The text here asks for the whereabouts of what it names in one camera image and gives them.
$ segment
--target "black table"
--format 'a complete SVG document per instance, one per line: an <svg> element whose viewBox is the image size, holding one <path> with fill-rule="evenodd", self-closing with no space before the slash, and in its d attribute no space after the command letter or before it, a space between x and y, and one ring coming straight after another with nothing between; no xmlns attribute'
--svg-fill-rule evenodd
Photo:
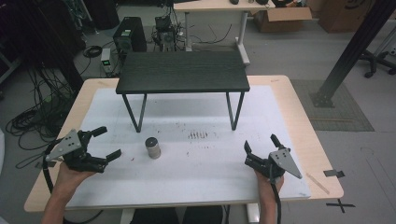
<svg viewBox="0 0 396 224"><path fill-rule="evenodd" d="M138 133L148 94L225 92L232 129L236 129L242 102L249 91L245 66L237 51L130 52L121 71L116 93L121 94ZM230 92L241 92L235 119ZM127 94L144 94L139 124Z"/></svg>

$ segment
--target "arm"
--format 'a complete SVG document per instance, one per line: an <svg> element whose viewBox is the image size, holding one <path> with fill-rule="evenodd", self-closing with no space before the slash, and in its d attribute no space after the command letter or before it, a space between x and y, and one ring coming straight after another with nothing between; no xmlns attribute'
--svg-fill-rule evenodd
<svg viewBox="0 0 396 224"><path fill-rule="evenodd" d="M58 178L44 210L42 224L62 224L64 209L76 192L77 187L94 172L79 172L70 170L65 163L61 163Z"/></svg>
<svg viewBox="0 0 396 224"><path fill-rule="evenodd" d="M257 171L254 172L256 173L257 182L259 184L260 224L274 224L276 223L276 201L271 188L271 183L268 181L267 177ZM278 192L282 188L283 182L284 177L282 176L276 184Z"/></svg>

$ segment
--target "black tabletop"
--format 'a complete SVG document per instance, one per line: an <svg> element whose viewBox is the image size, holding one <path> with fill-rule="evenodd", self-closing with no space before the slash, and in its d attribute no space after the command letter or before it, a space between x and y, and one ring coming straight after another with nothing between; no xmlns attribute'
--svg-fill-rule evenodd
<svg viewBox="0 0 396 224"><path fill-rule="evenodd" d="M117 94L249 91L237 51L129 52Z"/></svg>

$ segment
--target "small metal cylinder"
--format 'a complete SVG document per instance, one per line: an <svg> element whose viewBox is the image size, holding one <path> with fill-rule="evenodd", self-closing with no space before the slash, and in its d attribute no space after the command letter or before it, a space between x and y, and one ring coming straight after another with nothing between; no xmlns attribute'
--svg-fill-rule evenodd
<svg viewBox="0 0 396 224"><path fill-rule="evenodd" d="M160 145L155 137L150 137L146 140L146 149L148 150L148 155L152 159L158 159L161 156Z"/></svg>

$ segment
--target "cart wheel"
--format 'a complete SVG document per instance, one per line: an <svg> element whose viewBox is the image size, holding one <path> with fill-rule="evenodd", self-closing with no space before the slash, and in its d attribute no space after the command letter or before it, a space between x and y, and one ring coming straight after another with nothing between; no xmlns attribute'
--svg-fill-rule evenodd
<svg viewBox="0 0 396 224"><path fill-rule="evenodd" d="M391 76L396 75L396 68L389 69L388 74L390 74Z"/></svg>
<svg viewBox="0 0 396 224"><path fill-rule="evenodd" d="M372 73L372 72L368 72L368 73L364 74L364 76L367 77L367 78L370 78L373 75L374 75L374 73Z"/></svg>

